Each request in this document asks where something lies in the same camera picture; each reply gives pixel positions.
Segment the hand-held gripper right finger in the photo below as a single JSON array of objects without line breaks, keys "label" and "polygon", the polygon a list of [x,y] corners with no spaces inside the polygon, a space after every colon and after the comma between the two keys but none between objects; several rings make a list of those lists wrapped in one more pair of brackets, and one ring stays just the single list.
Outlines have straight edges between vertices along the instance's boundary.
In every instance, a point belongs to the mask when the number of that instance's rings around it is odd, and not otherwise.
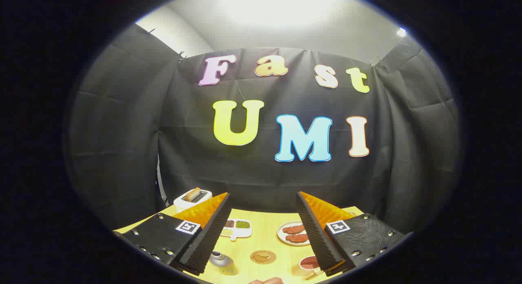
[{"label": "hand-held gripper right finger", "polygon": [[353,215],[302,191],[295,208],[327,276],[369,265],[408,237],[377,216]]}]

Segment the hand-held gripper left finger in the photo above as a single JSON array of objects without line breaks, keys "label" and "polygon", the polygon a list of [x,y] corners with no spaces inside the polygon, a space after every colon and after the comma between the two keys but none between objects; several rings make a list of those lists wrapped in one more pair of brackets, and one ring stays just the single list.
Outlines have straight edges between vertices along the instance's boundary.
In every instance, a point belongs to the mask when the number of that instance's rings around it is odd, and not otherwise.
[{"label": "hand-held gripper left finger", "polygon": [[155,262],[198,276],[230,215],[229,198],[222,193],[175,215],[158,212],[116,236]]}]

